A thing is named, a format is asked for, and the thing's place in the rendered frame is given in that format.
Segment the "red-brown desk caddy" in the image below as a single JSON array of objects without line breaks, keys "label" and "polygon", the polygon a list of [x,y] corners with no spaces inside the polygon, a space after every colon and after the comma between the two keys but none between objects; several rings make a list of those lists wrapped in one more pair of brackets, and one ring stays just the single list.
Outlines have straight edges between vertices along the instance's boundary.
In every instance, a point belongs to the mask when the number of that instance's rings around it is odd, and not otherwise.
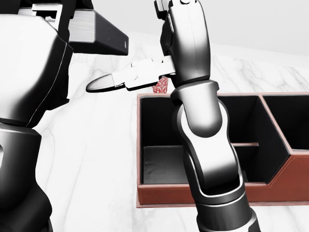
[{"label": "red-brown desk caddy", "polygon": [[[309,94],[219,94],[229,113],[251,205],[309,204]],[[194,200],[168,94],[137,97],[137,207],[187,207]]]}]

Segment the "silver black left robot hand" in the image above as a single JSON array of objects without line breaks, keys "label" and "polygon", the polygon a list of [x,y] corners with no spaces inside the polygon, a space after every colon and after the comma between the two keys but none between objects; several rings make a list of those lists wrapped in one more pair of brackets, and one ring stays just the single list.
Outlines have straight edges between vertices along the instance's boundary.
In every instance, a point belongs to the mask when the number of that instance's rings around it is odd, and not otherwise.
[{"label": "silver black left robot hand", "polygon": [[92,0],[0,0],[0,123],[35,127],[68,103],[69,22]]}]

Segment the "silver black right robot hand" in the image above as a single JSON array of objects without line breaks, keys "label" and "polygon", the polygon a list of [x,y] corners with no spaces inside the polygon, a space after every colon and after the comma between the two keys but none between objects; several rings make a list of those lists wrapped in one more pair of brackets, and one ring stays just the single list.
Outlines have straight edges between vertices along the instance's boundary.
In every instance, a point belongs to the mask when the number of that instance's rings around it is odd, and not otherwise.
[{"label": "silver black right robot hand", "polygon": [[210,42],[204,11],[199,0],[155,0],[157,17],[164,20],[160,44],[161,62],[145,59],[129,68],[90,82],[86,91],[129,91],[154,86],[162,76],[175,87],[210,77]]}]

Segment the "red patterned mug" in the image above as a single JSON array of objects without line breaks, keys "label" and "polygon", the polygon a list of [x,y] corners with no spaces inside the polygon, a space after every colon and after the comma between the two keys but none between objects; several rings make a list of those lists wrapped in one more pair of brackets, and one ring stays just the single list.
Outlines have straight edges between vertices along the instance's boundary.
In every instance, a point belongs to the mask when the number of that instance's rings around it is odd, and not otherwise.
[{"label": "red patterned mug", "polygon": [[163,93],[166,94],[168,91],[169,79],[165,76],[161,77],[155,86],[152,86],[153,93]]}]

